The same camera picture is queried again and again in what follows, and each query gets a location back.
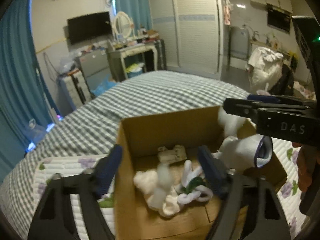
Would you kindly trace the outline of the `white sliding wardrobe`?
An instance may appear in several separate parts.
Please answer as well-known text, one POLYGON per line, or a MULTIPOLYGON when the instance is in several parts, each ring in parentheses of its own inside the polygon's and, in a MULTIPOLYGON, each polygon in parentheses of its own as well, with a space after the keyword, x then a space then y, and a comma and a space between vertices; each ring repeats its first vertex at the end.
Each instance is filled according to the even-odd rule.
POLYGON ((153 28, 165 44, 167 70, 214 79, 222 70, 221 0, 149 0, 153 28))

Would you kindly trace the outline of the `white sock with navy cuff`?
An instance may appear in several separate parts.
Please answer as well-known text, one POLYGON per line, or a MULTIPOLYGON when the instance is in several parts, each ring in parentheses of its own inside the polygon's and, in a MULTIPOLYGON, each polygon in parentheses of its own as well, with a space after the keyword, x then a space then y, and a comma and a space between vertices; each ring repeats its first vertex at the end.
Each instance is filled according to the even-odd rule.
POLYGON ((240 139, 237 132, 247 119, 231 115, 220 107, 217 121, 223 128, 224 140, 213 156, 221 160, 228 169, 242 174, 249 168, 262 168, 268 164, 273 154, 272 139, 265 135, 254 134, 240 139))

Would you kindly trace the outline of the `grey washing machine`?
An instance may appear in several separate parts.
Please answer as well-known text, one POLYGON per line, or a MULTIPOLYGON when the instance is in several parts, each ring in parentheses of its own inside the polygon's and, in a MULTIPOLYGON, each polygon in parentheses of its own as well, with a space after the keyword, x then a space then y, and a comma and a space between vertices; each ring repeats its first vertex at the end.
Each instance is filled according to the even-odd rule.
POLYGON ((236 59, 246 60, 249 56, 249 31, 243 27, 231 27, 230 56, 236 59))

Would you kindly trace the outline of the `white green pipe-cleaner flower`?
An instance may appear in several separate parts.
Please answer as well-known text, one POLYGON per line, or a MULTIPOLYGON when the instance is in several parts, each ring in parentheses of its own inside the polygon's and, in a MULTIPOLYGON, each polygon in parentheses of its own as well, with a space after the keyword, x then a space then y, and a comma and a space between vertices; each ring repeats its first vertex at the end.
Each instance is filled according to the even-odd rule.
POLYGON ((207 187, 201 166, 193 169, 192 162, 186 160, 181 181, 175 186, 177 203, 180 207, 190 204, 193 201, 208 202, 213 197, 213 192, 207 187))

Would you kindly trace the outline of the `brown cardboard box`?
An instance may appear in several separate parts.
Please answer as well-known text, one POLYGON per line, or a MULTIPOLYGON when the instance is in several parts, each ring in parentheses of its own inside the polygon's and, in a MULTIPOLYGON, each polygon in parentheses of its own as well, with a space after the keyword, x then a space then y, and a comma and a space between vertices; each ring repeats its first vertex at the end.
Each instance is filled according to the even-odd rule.
POLYGON ((289 239, 272 140, 207 107, 124 119, 117 239, 289 239))

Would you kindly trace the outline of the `teal curtain centre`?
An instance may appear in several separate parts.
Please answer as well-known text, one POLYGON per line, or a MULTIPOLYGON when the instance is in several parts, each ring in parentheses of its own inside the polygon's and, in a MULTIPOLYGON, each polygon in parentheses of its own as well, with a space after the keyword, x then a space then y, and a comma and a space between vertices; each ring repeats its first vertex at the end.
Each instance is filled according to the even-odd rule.
POLYGON ((138 30, 141 26, 149 30, 152 28, 149 0, 115 0, 116 11, 123 11, 130 16, 138 30))

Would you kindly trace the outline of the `teal curtain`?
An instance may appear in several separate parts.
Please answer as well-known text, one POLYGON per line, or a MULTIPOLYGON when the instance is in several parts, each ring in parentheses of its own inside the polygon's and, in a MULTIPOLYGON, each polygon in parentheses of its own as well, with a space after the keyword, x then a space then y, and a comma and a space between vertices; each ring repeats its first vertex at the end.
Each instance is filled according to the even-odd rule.
POLYGON ((138 30, 141 26, 149 30, 152 28, 149 0, 115 0, 116 11, 123 11, 130 16, 138 30))
POLYGON ((28 122, 47 130, 57 110, 36 57, 31 2, 13 0, 1 18, 1 180, 33 143, 24 135, 28 122))

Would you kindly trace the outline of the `blue plastic bag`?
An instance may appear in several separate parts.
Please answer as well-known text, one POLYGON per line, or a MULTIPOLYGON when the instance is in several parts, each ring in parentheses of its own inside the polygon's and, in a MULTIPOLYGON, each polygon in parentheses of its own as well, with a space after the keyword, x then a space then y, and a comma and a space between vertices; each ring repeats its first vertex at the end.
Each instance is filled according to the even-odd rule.
POLYGON ((91 89, 90 92, 95 96, 100 96, 105 93, 107 90, 111 89, 112 87, 116 86, 117 83, 113 80, 109 80, 108 77, 103 79, 103 81, 97 86, 96 89, 91 89))

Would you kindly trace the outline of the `white suitcase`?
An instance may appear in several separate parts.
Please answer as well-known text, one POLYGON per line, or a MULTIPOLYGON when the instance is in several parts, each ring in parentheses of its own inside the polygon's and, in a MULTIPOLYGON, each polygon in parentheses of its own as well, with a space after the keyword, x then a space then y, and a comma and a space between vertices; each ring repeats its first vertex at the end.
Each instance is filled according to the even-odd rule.
POLYGON ((72 110, 76 110, 92 100, 86 80, 77 68, 60 77, 59 84, 72 110))

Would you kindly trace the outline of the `oval white vanity mirror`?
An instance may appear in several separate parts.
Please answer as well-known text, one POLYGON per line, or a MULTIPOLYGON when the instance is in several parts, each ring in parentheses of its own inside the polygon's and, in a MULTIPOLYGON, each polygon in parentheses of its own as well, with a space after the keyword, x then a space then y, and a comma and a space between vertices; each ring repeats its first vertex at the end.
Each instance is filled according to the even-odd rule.
POLYGON ((112 21, 112 30, 116 39, 127 39, 133 35, 133 22, 123 11, 119 11, 112 21))

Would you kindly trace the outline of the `clear water jug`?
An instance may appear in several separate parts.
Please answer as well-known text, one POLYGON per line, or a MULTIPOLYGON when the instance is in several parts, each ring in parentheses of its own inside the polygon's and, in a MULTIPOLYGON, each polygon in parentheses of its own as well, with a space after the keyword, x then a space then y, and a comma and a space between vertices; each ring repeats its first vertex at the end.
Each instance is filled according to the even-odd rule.
POLYGON ((46 128, 37 124, 35 119, 31 119, 24 129, 24 135, 30 142, 33 142, 35 145, 41 142, 46 134, 46 128))

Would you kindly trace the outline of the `white laundry bundle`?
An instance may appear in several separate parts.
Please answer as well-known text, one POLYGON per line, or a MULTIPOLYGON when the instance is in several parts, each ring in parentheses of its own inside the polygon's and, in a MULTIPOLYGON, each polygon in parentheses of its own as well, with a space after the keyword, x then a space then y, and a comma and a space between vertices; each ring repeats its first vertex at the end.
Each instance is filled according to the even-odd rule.
POLYGON ((251 93, 271 90, 282 76, 283 54, 266 47, 253 50, 248 62, 251 93))

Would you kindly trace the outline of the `dark clothes on chair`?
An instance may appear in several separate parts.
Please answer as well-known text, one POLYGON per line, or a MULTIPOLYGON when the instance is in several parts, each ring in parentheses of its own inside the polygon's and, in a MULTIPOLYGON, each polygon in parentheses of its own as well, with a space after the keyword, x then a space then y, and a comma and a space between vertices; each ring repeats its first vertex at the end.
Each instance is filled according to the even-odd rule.
POLYGON ((294 76, 291 68, 282 66, 282 74, 279 81, 268 91, 271 95, 293 96, 294 76))

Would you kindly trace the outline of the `cream scrunchie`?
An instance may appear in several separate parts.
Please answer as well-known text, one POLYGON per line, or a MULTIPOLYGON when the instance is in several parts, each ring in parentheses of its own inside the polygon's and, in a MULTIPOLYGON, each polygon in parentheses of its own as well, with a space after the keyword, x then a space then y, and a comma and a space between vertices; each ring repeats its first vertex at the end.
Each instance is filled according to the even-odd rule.
POLYGON ((133 183, 143 194, 148 208, 160 216, 171 218, 180 212, 173 178, 167 165, 161 164, 156 169, 136 172, 133 183))

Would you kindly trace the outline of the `grey checked bed cover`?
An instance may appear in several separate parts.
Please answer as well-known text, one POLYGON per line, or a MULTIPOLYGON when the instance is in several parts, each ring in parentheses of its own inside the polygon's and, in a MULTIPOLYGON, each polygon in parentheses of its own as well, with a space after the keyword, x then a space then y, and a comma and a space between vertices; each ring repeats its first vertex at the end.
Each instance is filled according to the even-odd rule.
POLYGON ((244 99, 235 85, 191 74, 156 71, 128 79, 67 115, 5 177, 1 210, 22 239, 33 217, 33 175, 45 158, 108 154, 124 118, 221 105, 244 99))

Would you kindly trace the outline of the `black range hood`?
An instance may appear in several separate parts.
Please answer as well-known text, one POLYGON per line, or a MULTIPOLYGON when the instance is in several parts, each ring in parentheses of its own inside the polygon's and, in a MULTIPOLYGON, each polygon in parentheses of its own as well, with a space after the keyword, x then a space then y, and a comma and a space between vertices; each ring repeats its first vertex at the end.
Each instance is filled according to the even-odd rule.
POLYGON ((289 33, 291 29, 291 16, 278 7, 268 5, 267 25, 285 33, 289 33))

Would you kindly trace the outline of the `white quilted floral blanket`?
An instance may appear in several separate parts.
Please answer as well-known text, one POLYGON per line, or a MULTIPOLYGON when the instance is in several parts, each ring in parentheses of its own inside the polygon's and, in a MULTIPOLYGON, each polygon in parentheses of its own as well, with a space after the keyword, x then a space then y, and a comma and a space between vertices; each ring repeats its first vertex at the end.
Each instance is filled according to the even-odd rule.
POLYGON ((222 204, 217 217, 204 226, 184 232, 191 224, 167 223, 153 228, 137 215, 136 191, 127 145, 116 145, 91 172, 52 176, 37 206, 29 239, 78 239, 70 196, 76 194, 89 239, 142 239, 149 229, 154 239, 231 239, 239 213, 247 209, 242 239, 290 239, 285 213, 272 185, 261 178, 227 172, 207 146, 197 149, 197 159, 210 188, 222 204))

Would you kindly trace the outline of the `white dressing table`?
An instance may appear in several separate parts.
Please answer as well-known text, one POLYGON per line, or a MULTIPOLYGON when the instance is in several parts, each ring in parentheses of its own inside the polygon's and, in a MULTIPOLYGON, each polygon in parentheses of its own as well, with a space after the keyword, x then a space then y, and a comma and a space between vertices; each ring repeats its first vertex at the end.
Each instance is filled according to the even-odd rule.
POLYGON ((113 79, 116 82, 122 82, 128 79, 126 72, 127 65, 126 59, 133 56, 142 55, 143 62, 145 63, 144 70, 146 71, 145 53, 148 51, 153 52, 153 70, 158 70, 158 51, 155 42, 138 43, 134 46, 120 48, 118 50, 112 45, 111 42, 107 44, 107 59, 109 68, 113 79))

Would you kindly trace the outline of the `black wall television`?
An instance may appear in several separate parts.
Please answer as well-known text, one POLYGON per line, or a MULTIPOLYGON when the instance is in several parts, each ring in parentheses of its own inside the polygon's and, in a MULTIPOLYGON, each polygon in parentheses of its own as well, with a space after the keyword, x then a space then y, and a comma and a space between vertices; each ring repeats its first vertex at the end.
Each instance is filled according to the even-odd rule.
POLYGON ((82 15, 67 20, 68 38, 71 44, 112 34, 109 12, 82 15))

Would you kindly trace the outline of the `teal curtain left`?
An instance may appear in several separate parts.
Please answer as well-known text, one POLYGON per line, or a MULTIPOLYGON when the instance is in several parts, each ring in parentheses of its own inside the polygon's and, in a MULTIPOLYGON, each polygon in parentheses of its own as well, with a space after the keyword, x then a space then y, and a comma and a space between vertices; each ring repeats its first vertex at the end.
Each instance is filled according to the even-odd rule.
POLYGON ((47 130, 57 110, 36 57, 31 2, 13 0, 1 18, 1 180, 33 143, 24 135, 28 122, 47 130))

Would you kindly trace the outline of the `small grey fridge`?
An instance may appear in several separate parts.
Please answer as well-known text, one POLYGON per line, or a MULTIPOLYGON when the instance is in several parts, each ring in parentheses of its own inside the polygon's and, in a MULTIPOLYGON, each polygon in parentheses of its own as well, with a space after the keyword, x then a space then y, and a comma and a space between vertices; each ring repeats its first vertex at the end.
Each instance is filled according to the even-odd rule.
POLYGON ((88 83, 99 85, 103 79, 111 75, 106 49, 98 49, 85 53, 76 61, 88 83))

